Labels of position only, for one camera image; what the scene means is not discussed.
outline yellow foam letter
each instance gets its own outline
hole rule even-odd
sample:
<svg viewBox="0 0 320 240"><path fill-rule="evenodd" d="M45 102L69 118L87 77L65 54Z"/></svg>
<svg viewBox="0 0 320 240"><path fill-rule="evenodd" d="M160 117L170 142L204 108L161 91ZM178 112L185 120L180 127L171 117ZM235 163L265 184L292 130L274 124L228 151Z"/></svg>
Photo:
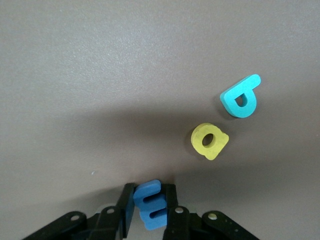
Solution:
<svg viewBox="0 0 320 240"><path fill-rule="evenodd" d="M213 135L212 142L203 145L203 139L208 134ZM194 149L208 160L214 160L229 141L229 136L211 123L202 123L197 126L191 135L191 144Z"/></svg>

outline gray surface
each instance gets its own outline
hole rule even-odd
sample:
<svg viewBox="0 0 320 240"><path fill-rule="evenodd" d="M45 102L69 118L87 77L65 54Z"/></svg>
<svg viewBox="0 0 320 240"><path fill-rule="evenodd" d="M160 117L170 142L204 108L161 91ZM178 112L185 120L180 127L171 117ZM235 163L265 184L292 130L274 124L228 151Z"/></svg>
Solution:
<svg viewBox="0 0 320 240"><path fill-rule="evenodd" d="M317 0L1 1L0 239L156 178L261 239L319 239L319 13ZM255 73L256 111L231 117L219 95ZM205 122L230 137L214 161L190 143ZM136 214L128 239L163 230Z"/></svg>

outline letter b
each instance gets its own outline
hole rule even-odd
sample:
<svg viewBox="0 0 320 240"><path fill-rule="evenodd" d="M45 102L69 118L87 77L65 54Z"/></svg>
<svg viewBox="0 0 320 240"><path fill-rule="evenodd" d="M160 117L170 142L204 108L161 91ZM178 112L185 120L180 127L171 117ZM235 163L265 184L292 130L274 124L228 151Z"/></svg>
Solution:
<svg viewBox="0 0 320 240"><path fill-rule="evenodd" d="M260 76L253 74L224 91L220 95L220 100L227 112L236 118L246 118L253 114L257 107L257 98L253 89L260 83ZM238 97L242 97L241 106L236 102Z"/></svg>

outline black bracket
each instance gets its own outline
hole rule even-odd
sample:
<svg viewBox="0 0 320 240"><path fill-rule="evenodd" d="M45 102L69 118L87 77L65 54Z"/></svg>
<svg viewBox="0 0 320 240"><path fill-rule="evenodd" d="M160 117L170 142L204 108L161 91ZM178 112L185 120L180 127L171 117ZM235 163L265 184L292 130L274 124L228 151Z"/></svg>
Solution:
<svg viewBox="0 0 320 240"><path fill-rule="evenodd" d="M23 240L122 240L127 238L134 214L137 185L127 183L115 206L108 206L87 219L79 211L69 212ZM163 240L259 240L219 211L199 217L178 205L174 184L162 184L166 196L167 226Z"/></svg>

